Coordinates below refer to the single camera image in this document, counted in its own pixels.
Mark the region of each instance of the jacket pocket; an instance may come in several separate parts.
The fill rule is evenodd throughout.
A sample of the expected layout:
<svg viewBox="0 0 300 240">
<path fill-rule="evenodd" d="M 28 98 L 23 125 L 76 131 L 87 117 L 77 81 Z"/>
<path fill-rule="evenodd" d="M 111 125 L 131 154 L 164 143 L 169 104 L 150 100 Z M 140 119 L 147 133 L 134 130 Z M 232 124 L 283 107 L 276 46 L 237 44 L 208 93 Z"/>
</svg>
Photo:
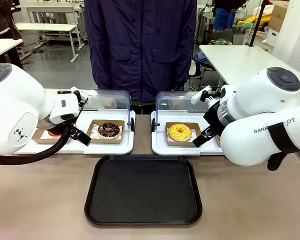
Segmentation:
<svg viewBox="0 0 300 240">
<path fill-rule="evenodd" d="M 131 49 L 110 45 L 111 81 L 114 89 L 127 89 L 131 80 Z"/>
<path fill-rule="evenodd" d="M 170 91 L 174 87 L 176 77 L 175 61 L 179 56 L 179 54 L 165 49 L 152 49 L 151 81 L 158 92 Z"/>
</svg>

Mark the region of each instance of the donut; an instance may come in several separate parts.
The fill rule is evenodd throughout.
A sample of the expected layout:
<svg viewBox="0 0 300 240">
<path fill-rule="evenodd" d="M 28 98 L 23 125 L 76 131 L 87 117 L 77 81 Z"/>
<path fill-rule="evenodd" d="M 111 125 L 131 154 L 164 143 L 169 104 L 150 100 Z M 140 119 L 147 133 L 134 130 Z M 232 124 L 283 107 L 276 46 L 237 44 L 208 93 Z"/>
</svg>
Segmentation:
<svg viewBox="0 0 300 240">
<path fill-rule="evenodd" d="M 174 124 L 169 128 L 169 136 L 177 142 L 186 142 L 191 138 L 191 129 L 184 124 Z"/>
<path fill-rule="evenodd" d="M 60 135 L 55 135 L 55 134 L 53 134 L 49 131 L 48 131 L 48 134 L 49 134 L 50 139 L 59 139 L 61 137 L 61 134 Z"/>
<path fill-rule="evenodd" d="M 120 134 L 120 128 L 113 122 L 104 122 L 98 127 L 98 136 L 101 139 L 115 139 Z"/>
</svg>

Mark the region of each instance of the chocolate donut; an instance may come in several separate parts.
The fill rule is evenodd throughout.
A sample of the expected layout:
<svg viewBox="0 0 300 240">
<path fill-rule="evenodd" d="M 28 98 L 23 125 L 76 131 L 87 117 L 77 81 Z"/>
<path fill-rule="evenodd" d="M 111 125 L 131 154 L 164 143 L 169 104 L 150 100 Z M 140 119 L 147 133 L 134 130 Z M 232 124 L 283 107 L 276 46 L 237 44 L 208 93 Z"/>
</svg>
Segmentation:
<svg viewBox="0 0 300 240">
<path fill-rule="evenodd" d="M 115 139 L 119 133 L 119 126 L 113 122 L 104 122 L 98 128 L 98 134 L 103 139 Z"/>
</svg>

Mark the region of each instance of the navy blue jacket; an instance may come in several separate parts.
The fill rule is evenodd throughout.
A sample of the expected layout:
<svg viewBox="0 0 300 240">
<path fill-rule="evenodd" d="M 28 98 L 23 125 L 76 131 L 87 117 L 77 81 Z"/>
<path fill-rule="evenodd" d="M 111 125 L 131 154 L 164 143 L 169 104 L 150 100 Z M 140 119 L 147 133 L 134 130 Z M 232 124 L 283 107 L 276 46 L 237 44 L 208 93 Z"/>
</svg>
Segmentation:
<svg viewBox="0 0 300 240">
<path fill-rule="evenodd" d="M 194 48 L 197 0 L 85 0 L 94 81 L 126 90 L 133 100 L 187 81 Z"/>
</svg>

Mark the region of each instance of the white box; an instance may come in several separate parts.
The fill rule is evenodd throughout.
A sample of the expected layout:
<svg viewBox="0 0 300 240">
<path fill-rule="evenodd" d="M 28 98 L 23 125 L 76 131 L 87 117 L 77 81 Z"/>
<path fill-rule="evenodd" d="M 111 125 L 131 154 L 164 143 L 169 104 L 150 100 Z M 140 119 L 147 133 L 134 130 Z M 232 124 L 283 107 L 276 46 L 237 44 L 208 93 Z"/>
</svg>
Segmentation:
<svg viewBox="0 0 300 240">
<path fill-rule="evenodd" d="M 266 36 L 266 43 L 274 47 L 276 45 L 278 36 L 279 32 L 269 28 L 268 35 Z"/>
</svg>

